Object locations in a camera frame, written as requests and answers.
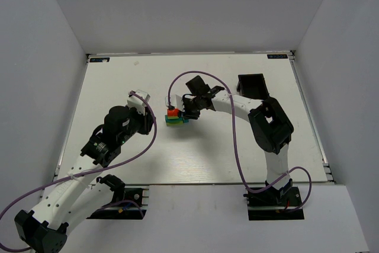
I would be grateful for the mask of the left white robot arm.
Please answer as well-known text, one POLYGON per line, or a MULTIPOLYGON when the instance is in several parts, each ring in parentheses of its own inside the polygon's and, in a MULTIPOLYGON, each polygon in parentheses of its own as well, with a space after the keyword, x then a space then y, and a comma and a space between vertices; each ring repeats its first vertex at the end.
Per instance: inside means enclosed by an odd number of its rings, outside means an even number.
POLYGON ((112 107, 67 176, 55 181, 44 200, 29 211, 20 210, 15 216, 20 239, 31 249, 59 252, 69 234, 87 217, 102 206, 124 201, 122 180, 101 173, 116 167, 113 161, 133 135, 157 131, 148 101, 148 94, 134 92, 125 106, 112 107))

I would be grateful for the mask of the black plastic bin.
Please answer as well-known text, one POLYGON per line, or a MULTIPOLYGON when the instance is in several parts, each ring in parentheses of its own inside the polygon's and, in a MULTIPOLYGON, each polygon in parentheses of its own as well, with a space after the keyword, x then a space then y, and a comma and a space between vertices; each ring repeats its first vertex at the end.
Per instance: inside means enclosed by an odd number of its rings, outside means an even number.
POLYGON ((239 95, 254 100, 263 101, 269 97, 262 73, 238 75, 236 91, 239 95))

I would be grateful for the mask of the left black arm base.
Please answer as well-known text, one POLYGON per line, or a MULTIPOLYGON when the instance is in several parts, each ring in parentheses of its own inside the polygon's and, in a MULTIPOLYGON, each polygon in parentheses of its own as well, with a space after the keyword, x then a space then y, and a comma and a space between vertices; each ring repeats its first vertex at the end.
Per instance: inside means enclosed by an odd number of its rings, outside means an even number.
POLYGON ((147 212, 147 188, 128 187, 115 175, 108 174, 96 179, 96 185, 104 185, 111 193, 111 200, 97 209, 88 219, 99 220, 142 220, 147 212))

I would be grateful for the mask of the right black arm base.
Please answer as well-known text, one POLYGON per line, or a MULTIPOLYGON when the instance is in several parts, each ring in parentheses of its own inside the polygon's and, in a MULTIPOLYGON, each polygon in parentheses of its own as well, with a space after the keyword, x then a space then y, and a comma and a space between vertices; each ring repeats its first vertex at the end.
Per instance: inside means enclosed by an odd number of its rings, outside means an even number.
POLYGON ((304 220, 303 209, 294 211, 302 203, 298 187, 292 187, 280 201, 268 191, 244 193, 249 221, 304 220))

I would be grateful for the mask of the red cube block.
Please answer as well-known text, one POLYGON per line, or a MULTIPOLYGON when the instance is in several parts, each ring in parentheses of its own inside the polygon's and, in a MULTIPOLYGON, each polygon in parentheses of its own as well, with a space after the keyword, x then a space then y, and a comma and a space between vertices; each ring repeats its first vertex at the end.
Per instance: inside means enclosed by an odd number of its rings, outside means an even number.
POLYGON ((180 111, 177 108, 167 110, 167 116, 169 118, 178 118, 179 113, 180 113, 180 111))

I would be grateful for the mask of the teal arch block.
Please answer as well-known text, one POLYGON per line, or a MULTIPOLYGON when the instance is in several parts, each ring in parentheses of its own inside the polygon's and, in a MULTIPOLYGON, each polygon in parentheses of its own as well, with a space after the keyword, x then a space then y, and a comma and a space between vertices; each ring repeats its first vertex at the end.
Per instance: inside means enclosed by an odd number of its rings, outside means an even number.
POLYGON ((166 122, 175 122, 176 119, 178 118, 169 118, 167 115, 165 116, 165 121, 166 122))

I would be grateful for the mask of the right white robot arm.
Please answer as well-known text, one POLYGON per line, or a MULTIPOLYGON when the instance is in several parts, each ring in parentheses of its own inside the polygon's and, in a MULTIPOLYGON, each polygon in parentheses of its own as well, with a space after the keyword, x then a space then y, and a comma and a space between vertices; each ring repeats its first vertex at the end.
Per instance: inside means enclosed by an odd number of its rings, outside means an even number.
POLYGON ((210 88, 200 76, 186 83, 192 98, 182 96, 183 117, 196 120, 203 109, 232 113, 247 121, 257 145, 264 151, 269 185, 288 172, 288 148, 294 127, 274 97, 269 95, 261 73, 239 75, 237 93, 231 103, 225 87, 210 88))

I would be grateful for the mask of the lime green arch block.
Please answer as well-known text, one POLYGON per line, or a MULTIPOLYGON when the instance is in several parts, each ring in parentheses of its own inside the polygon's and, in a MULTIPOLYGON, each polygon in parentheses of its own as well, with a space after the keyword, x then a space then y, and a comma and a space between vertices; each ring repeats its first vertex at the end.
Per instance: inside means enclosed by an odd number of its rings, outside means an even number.
POLYGON ((182 124, 183 124, 182 121, 179 121, 179 122, 166 122, 167 126, 180 126, 182 124))

